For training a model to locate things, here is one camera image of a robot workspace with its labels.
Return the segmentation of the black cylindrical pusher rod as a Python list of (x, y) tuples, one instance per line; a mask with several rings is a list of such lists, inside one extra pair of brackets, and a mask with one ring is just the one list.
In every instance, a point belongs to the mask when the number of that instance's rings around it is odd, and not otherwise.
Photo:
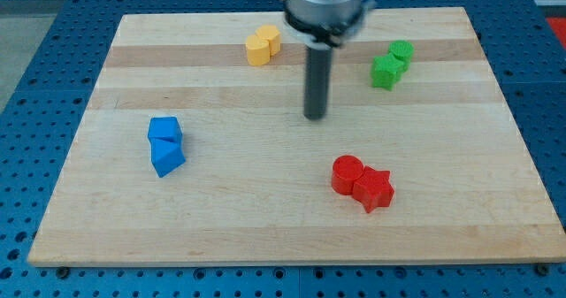
[(332, 50), (307, 48), (303, 115), (309, 120), (322, 119), (326, 114), (332, 58)]

